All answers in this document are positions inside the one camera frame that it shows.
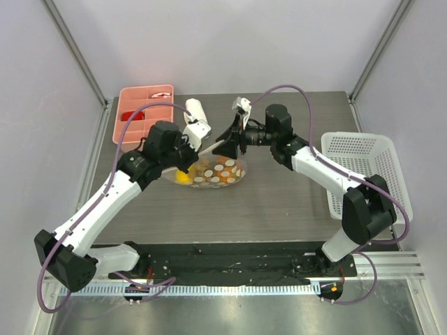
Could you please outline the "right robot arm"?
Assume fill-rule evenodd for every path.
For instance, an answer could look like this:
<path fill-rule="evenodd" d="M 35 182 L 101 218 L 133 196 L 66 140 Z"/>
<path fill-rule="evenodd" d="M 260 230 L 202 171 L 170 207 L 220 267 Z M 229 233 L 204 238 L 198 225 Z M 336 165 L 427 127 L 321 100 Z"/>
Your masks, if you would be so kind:
<path fill-rule="evenodd" d="M 321 155 L 308 141 L 294 133 L 291 116 L 284 105 L 265 110 L 263 124 L 251 119 L 251 104 L 238 99 L 235 118 L 217 138 L 213 154 L 236 159 L 249 146 L 269 147 L 273 159 L 290 171 L 303 174 L 340 199 L 342 226 L 316 249 L 315 265 L 325 276 L 334 274 L 343 259 L 371 242 L 397 220 L 395 205 L 383 177 L 355 174 Z"/>

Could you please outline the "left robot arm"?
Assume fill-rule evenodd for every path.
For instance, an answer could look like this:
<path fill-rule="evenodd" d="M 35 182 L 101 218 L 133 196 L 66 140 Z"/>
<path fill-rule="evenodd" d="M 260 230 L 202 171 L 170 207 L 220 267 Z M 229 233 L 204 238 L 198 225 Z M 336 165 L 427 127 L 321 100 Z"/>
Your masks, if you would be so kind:
<path fill-rule="evenodd" d="M 93 248 L 97 236 L 133 198 L 140 195 L 162 172 L 177 168 L 187 172 L 198 160 L 202 141 L 211 128 L 194 121 L 183 131 L 168 121 L 149 130 L 141 149 L 122 154 L 104 185 L 54 232 L 41 230 L 34 243 L 42 265 L 70 292 L 83 289 L 97 276 L 126 271 L 142 278 L 149 262 L 130 242 L 115 247 Z"/>

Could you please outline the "polka dot zip top bag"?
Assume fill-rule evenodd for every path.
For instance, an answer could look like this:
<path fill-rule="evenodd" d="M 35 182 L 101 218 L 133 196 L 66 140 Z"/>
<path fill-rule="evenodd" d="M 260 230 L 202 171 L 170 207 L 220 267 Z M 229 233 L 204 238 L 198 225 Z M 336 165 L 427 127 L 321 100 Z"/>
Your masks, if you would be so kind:
<path fill-rule="evenodd" d="M 247 173 L 247 164 L 240 158 L 231 159 L 214 155 L 212 150 L 219 142 L 203 149 L 198 154 L 198 160 L 193 163 L 187 174 L 193 179 L 191 185 L 181 185 L 175 182 L 175 167 L 162 172 L 162 177 L 174 184 L 192 188 L 223 188 L 241 181 Z"/>

